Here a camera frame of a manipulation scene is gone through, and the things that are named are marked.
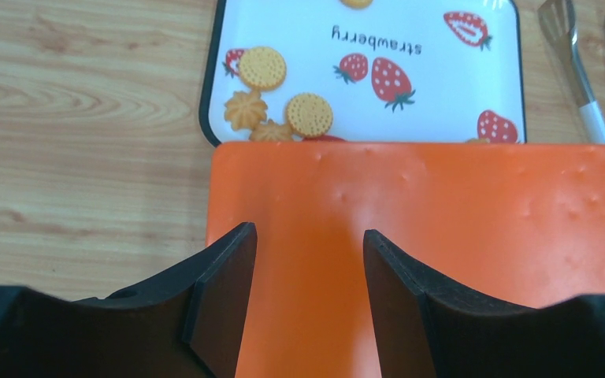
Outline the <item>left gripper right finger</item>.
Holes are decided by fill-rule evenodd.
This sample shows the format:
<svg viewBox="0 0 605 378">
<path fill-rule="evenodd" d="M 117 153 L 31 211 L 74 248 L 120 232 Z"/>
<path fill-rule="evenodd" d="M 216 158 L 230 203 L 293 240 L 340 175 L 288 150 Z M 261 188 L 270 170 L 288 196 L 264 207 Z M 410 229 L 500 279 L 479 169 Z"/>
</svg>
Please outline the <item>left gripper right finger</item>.
<svg viewBox="0 0 605 378">
<path fill-rule="evenodd" d="M 384 377 L 605 377 L 605 294 L 520 306 L 453 280 L 376 230 L 364 234 L 363 260 Z"/>
</svg>

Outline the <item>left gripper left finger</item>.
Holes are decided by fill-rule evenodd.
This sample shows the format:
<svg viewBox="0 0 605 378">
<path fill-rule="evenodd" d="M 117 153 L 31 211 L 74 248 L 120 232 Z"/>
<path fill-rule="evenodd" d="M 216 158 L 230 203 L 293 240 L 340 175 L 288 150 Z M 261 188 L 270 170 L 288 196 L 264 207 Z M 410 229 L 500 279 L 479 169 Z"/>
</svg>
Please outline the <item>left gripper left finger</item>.
<svg viewBox="0 0 605 378">
<path fill-rule="evenodd" d="M 105 298 L 0 286 L 0 377 L 233 377 L 257 240 L 239 224 Z"/>
</svg>

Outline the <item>orange box lid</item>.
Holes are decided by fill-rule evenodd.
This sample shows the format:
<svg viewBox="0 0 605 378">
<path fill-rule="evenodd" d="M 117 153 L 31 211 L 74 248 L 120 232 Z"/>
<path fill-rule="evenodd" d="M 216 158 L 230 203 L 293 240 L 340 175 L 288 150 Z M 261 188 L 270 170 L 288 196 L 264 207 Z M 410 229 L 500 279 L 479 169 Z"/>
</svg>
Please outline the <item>orange box lid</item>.
<svg viewBox="0 0 605 378">
<path fill-rule="evenodd" d="M 605 146 L 224 143 L 206 241 L 258 247 L 239 377 L 378 377 L 362 240 L 376 229 L 485 294 L 605 293 Z"/>
</svg>

